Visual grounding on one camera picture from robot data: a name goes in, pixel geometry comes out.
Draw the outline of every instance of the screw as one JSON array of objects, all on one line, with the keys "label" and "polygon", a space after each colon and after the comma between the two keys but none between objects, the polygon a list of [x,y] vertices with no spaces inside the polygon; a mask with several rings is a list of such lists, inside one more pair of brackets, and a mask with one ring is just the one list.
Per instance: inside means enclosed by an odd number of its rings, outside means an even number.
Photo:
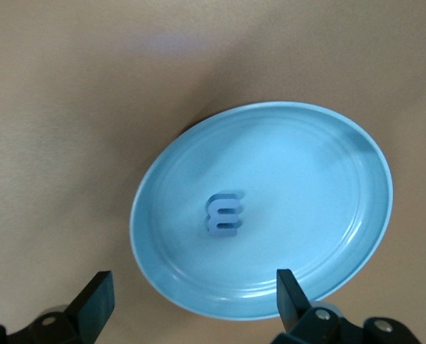
[{"label": "screw", "polygon": [[386,320],[375,320],[374,324],[383,332],[392,332],[392,326]]},{"label": "screw", "polygon": [[321,320],[330,319],[330,313],[323,309],[317,310],[314,314],[316,314],[316,316]]},{"label": "screw", "polygon": [[41,324],[43,325],[43,326],[48,326],[48,325],[51,325],[51,324],[53,324],[54,322],[55,322],[55,317],[46,317],[42,322],[41,322]]}]

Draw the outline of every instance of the tan table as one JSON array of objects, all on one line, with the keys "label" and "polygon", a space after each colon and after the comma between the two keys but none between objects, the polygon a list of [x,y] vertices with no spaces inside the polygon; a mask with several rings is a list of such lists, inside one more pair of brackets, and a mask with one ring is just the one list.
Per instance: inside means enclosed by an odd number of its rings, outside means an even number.
[{"label": "tan table", "polygon": [[278,318],[211,320],[161,297],[128,237],[155,156],[263,100],[331,108],[379,143],[392,220],[328,301],[426,343],[426,1],[0,1],[0,323],[14,332],[112,269],[98,343],[269,343]]}]

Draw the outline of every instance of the blue object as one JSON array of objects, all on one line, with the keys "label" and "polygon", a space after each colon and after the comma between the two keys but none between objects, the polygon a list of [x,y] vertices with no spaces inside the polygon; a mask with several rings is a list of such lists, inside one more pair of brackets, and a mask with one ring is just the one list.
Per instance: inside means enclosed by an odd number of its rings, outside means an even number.
[{"label": "blue object", "polygon": [[234,237],[241,225],[238,218],[240,200],[234,193],[212,195],[206,204],[207,228],[212,237]]},{"label": "blue object", "polygon": [[[212,195],[239,195],[235,236],[205,226]],[[137,191],[133,253],[176,305],[227,320],[278,316],[276,270],[310,300],[347,283],[372,256],[392,210],[378,145],[348,118],[299,102],[214,115],[178,137]]]}]

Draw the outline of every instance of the plate rim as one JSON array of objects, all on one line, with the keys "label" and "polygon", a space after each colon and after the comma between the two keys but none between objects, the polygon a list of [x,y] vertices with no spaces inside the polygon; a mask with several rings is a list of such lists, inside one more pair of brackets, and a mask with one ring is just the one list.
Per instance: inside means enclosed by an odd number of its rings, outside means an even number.
[{"label": "plate rim", "polygon": [[350,128],[352,128],[355,132],[360,134],[365,140],[367,140],[368,144],[370,144],[373,147],[374,154],[377,155],[379,158],[380,165],[382,167],[382,172],[385,175],[385,179],[387,182],[387,209],[386,209],[386,217],[384,218],[382,228],[379,231],[379,235],[377,235],[377,238],[374,241],[373,247],[369,250],[366,257],[356,266],[352,272],[348,274],[348,276],[342,280],[340,280],[335,286],[329,288],[322,296],[318,297],[317,300],[323,300],[325,297],[328,297],[335,292],[337,292],[339,289],[341,289],[346,283],[348,283],[352,278],[354,278],[361,270],[362,268],[369,262],[369,260],[372,258],[374,253],[376,252],[378,246],[381,244],[384,235],[386,234],[387,228],[389,227],[389,223],[391,221],[392,217],[392,207],[394,203],[394,189],[393,189],[393,180],[392,180],[392,173],[389,167],[389,164],[387,162],[387,159],[382,152],[382,149],[378,146],[375,139],[359,124],[354,122],[353,120],[349,119],[348,117],[342,115],[341,113],[338,113],[334,110],[330,110],[326,107],[322,107],[320,105],[310,104],[306,102],[294,102],[294,101],[285,101],[285,100],[278,100],[278,101],[265,101],[265,102],[254,102],[249,103],[245,105],[239,105],[237,107],[232,107],[228,110],[221,111],[219,113],[215,113],[200,122],[196,123],[195,125],[192,125],[187,130],[182,132],[178,137],[176,137],[169,145],[167,145],[162,152],[160,152],[157,156],[157,158],[151,163],[149,169],[146,170],[144,176],[142,177],[135,194],[135,197],[133,199],[132,203],[132,209],[130,213],[130,245],[132,247],[132,253],[135,261],[137,262],[138,267],[140,268],[140,271],[142,272],[145,279],[150,283],[150,285],[157,290],[159,294],[161,294],[165,299],[169,300],[170,302],[174,303],[175,305],[183,308],[184,310],[188,310],[190,312],[193,312],[195,314],[215,318],[215,319],[221,319],[221,320],[236,320],[236,321],[249,321],[249,320],[264,320],[269,319],[273,317],[277,317],[278,310],[275,311],[275,313],[267,314],[267,315],[260,315],[260,316],[252,316],[249,315],[247,317],[227,317],[222,315],[216,315],[212,314],[211,312],[203,312],[199,309],[193,309],[192,307],[188,307],[184,305],[183,303],[179,302],[178,300],[166,295],[152,278],[149,278],[145,268],[140,263],[139,254],[137,252],[136,246],[135,246],[135,234],[133,231],[133,228],[135,228],[135,212],[137,210],[137,204],[138,200],[141,196],[141,193],[143,189],[145,188],[145,185],[151,175],[153,174],[153,171],[160,165],[160,163],[163,161],[163,159],[170,153],[170,151],[173,149],[174,145],[178,145],[179,141],[182,139],[187,138],[194,130],[198,130],[199,127],[207,126],[209,122],[211,121],[217,121],[221,120],[222,118],[235,115],[236,113],[242,113],[248,110],[252,109],[259,109],[259,108],[297,108],[297,109],[304,109],[304,110],[313,110],[318,113],[322,113],[325,115],[328,115],[330,117],[335,118],[336,120],[339,120],[343,122],[344,124],[348,125]]}]

